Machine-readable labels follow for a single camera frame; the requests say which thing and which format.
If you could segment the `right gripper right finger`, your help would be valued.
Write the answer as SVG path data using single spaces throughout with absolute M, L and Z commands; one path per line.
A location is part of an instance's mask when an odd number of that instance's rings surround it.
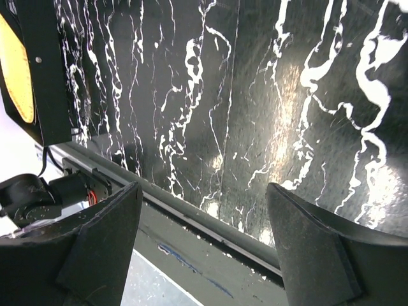
M 266 198 L 290 305 L 407 305 L 407 239 L 313 205 L 276 183 Z

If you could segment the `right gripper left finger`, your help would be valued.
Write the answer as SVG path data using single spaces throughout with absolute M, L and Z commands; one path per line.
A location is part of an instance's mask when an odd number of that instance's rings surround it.
M 107 199 L 1 239 L 1 305 L 120 305 L 142 208 L 132 182 Z

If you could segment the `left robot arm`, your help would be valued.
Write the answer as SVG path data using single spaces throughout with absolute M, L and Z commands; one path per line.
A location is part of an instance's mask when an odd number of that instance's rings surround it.
M 87 201 L 93 206 L 112 194 L 109 181 L 76 171 L 46 182 L 34 174 L 21 174 L 1 183 L 1 216 L 19 228 L 60 217 L 62 210 Z

